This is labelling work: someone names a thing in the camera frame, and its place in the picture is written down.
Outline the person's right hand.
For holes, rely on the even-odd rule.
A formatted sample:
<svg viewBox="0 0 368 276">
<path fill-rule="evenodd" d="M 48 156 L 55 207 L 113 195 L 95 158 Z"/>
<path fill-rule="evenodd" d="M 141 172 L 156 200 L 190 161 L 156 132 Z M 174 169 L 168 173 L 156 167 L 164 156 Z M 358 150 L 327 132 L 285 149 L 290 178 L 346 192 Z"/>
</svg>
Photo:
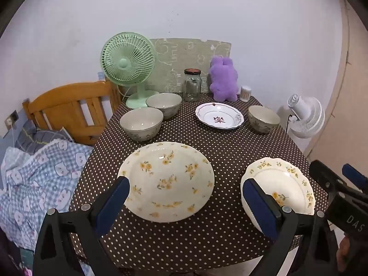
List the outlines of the person's right hand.
<svg viewBox="0 0 368 276">
<path fill-rule="evenodd" d="M 336 259 L 337 259 L 337 270 L 339 272 L 345 271 L 348 265 L 348 257 L 349 257 L 349 250 L 350 250 L 350 240 L 348 236 L 345 236 L 340 244 L 339 249 L 336 252 Z"/>
</svg>

